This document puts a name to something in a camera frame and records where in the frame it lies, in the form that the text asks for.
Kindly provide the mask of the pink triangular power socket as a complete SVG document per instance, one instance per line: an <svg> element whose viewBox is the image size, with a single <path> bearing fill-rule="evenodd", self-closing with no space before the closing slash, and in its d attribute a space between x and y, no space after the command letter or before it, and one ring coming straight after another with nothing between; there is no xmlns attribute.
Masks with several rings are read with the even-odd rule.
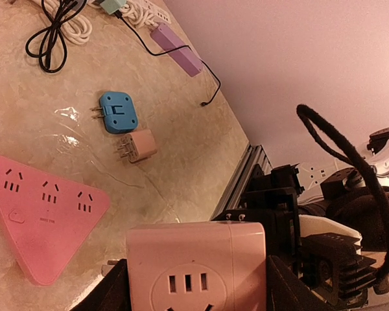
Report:
<svg viewBox="0 0 389 311"><path fill-rule="evenodd" d="M0 224L35 285L59 278L109 206L103 190L0 155Z"/></svg>

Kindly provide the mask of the small pink charger plug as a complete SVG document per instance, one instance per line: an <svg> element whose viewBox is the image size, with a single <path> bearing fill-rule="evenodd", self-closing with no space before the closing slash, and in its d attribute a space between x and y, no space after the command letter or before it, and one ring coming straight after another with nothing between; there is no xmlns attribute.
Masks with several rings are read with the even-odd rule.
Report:
<svg viewBox="0 0 389 311"><path fill-rule="evenodd" d="M117 151L121 158L137 163L156 154L158 147L152 131L144 129L125 134L120 139Z"/></svg>

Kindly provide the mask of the blue square plug adapter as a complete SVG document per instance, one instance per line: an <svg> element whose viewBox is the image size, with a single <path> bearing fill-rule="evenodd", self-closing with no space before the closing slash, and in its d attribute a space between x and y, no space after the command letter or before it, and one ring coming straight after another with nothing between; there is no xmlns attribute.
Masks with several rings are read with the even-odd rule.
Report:
<svg viewBox="0 0 389 311"><path fill-rule="evenodd" d="M99 99L99 106L92 108L102 119L106 131L110 134L123 134L134 131L138 127L138 118L131 96L127 93L109 91Z"/></svg>

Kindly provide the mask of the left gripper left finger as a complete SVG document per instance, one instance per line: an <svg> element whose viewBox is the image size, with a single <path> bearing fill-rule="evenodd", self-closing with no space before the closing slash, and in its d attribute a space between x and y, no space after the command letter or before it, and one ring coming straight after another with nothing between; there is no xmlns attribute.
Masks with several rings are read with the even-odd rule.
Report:
<svg viewBox="0 0 389 311"><path fill-rule="evenodd" d="M121 259L98 285L71 310L131 311L128 265Z"/></svg>

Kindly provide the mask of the pink cube socket adapter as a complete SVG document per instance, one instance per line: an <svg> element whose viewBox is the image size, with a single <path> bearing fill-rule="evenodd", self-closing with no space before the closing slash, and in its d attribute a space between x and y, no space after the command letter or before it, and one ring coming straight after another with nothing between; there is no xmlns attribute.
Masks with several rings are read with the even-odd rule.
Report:
<svg viewBox="0 0 389 311"><path fill-rule="evenodd" d="M260 223L139 225L125 242L132 310L266 310Z"/></svg>

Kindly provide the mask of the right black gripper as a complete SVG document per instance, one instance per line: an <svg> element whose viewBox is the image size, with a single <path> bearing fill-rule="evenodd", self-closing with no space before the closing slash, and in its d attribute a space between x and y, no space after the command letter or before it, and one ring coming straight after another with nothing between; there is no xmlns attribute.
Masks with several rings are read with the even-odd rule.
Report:
<svg viewBox="0 0 389 311"><path fill-rule="evenodd" d="M264 175L256 165L241 194L239 207L221 212L220 219L261 224L266 235L267 255L279 257L326 304L365 304L368 290L376 281L374 259L353 255L349 259L332 261L302 254L299 215L327 218L325 200L298 204L298 196L303 191L295 166L278 167Z"/></svg>

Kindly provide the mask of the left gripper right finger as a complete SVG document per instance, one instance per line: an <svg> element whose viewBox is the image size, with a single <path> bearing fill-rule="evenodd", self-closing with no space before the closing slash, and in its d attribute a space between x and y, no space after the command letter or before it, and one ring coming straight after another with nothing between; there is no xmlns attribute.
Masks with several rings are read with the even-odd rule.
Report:
<svg viewBox="0 0 389 311"><path fill-rule="evenodd" d="M266 309L286 311L333 310L317 298L277 256L266 258Z"/></svg>

